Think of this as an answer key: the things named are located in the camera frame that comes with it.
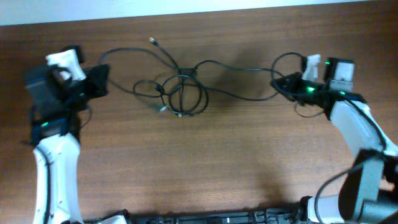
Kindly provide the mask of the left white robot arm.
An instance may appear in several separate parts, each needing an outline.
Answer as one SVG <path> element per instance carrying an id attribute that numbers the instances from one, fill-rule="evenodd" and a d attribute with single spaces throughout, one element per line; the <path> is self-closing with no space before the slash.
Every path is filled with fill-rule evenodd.
<path id="1" fill-rule="evenodd" d="M 110 67 L 84 69 L 82 80 L 67 78 L 66 67 L 43 65 L 27 72 L 25 88 L 34 104 L 30 109 L 30 145 L 37 163 L 34 223 L 83 223 L 77 191 L 80 155 L 79 112 L 88 102 L 106 96 Z"/>

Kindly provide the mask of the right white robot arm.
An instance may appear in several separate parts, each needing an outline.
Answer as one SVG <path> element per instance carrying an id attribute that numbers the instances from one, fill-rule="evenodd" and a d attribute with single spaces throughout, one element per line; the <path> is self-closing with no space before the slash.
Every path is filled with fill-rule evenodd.
<path id="1" fill-rule="evenodd" d="M 352 167 L 327 180 L 316 196 L 303 199 L 302 220 L 310 223 L 382 223 L 397 216 L 397 189 L 382 190 L 381 180 L 397 185 L 397 145 L 371 115 L 367 101 L 353 92 L 354 62 L 330 57 L 323 82 L 319 55 L 301 58 L 301 71 L 271 86 L 291 102 L 318 106 L 343 136 L 354 156 Z"/>

